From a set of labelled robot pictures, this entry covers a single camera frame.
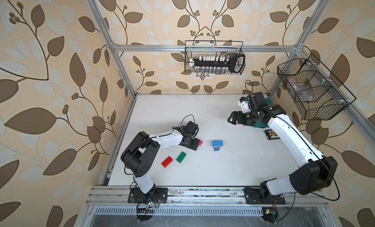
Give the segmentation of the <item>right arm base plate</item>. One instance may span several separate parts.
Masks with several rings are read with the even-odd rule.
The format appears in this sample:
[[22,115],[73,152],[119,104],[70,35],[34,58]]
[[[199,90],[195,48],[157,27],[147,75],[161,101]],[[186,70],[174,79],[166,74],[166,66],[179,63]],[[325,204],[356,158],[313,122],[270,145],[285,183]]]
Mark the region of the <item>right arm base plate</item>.
[[271,195],[265,188],[244,188],[246,204],[248,205],[285,205],[282,195]]

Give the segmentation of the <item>light blue long lego brick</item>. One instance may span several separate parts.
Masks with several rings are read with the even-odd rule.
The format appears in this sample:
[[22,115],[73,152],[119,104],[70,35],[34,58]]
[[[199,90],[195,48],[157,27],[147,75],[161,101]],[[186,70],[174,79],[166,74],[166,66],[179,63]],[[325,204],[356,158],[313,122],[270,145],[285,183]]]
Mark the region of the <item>light blue long lego brick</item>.
[[223,147],[223,141],[212,141],[213,148]]

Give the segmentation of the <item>dark green lego brick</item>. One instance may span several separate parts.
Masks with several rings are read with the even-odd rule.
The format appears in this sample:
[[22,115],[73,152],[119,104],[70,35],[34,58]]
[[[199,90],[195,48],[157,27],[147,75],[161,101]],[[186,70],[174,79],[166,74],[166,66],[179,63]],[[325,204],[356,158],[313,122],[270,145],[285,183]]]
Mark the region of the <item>dark green lego brick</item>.
[[177,157],[176,161],[178,163],[182,163],[183,160],[186,158],[187,154],[185,152],[181,152],[180,155]]

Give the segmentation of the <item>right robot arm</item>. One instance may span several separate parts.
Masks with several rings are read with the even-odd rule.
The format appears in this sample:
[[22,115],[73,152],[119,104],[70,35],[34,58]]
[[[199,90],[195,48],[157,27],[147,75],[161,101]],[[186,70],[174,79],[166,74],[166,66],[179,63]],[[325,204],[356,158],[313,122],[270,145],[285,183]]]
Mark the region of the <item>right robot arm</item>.
[[228,122],[234,125],[254,126],[263,122],[273,130],[293,155],[298,169],[284,178],[264,181],[260,194],[264,198],[286,193],[306,195],[335,183],[338,163],[316,149],[295,127],[284,109],[278,104],[262,106],[252,111],[233,111]]

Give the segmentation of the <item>black tray of bits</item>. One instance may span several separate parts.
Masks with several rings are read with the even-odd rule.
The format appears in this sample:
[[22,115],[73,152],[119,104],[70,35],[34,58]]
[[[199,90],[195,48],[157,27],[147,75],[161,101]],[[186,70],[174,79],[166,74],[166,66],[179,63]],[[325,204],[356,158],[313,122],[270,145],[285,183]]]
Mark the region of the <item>black tray of bits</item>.
[[265,130],[264,133],[265,133],[268,140],[278,140],[278,139],[280,139],[280,137],[271,129]]

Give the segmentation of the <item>black socket tool set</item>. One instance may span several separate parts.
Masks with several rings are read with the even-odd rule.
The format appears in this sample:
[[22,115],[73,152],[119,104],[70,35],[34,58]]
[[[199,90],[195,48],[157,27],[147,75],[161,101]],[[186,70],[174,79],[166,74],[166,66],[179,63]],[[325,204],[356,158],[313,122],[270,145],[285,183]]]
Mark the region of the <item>black socket tool set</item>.
[[190,58],[187,67],[198,74],[242,74],[246,67],[244,54],[227,53],[219,56]]

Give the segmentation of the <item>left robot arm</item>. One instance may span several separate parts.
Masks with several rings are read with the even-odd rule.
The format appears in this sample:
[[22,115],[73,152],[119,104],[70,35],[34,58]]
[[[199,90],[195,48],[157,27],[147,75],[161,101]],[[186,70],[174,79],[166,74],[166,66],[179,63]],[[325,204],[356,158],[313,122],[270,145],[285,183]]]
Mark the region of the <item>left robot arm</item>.
[[149,195],[155,188],[148,171],[159,150],[179,145],[195,151],[201,142],[196,138],[198,132],[198,125],[190,121],[187,125],[173,127],[170,132],[149,135],[141,131],[135,136],[120,159],[142,194]]

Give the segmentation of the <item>aluminium front rail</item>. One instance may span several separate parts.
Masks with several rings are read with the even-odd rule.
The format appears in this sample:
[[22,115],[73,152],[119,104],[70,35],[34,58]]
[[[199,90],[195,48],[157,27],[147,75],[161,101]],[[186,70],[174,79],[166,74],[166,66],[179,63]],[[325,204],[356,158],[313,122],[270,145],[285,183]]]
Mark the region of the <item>aluminium front rail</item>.
[[[154,199],[162,205],[175,206],[276,206],[328,207],[328,201],[313,195],[283,194],[274,201],[261,202],[244,187],[157,187]],[[136,188],[94,186],[86,205],[129,205],[146,201]]]

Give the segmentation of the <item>green plastic tool case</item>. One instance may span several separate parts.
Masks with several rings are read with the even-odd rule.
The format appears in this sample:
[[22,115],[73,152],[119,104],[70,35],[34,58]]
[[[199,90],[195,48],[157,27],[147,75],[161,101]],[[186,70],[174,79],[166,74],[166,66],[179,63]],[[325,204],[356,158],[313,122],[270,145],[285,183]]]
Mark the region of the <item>green plastic tool case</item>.
[[284,114],[284,110],[279,104],[273,104],[273,102],[266,98],[264,101],[257,103],[255,107],[256,113],[256,127],[266,128],[270,119],[275,118],[276,115]]

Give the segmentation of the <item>plastic bag in basket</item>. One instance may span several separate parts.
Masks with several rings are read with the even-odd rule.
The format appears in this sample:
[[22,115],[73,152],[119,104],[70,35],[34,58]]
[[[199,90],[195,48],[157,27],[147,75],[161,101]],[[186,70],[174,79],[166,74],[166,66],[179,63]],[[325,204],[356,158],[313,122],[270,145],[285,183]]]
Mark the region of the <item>plastic bag in basket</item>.
[[293,89],[293,96],[296,100],[307,102],[312,102],[314,100],[312,88],[308,85],[304,83],[299,83],[294,78],[288,78],[288,83]]

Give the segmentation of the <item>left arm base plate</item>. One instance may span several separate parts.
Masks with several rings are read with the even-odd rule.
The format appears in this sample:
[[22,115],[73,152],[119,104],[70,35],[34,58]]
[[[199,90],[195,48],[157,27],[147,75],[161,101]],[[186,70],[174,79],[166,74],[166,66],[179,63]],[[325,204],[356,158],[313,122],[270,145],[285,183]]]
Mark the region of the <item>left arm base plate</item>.
[[165,204],[168,198],[167,188],[152,188],[147,194],[144,194],[139,188],[131,188],[128,197],[128,203],[160,203]]

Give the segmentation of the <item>red lego brick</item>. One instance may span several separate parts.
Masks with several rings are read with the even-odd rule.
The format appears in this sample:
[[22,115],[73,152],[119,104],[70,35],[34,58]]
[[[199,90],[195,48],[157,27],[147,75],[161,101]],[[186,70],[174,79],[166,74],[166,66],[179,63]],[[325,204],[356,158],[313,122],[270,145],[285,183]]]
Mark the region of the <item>red lego brick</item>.
[[161,165],[163,166],[163,168],[167,168],[171,163],[173,162],[173,159],[168,156],[162,163]]

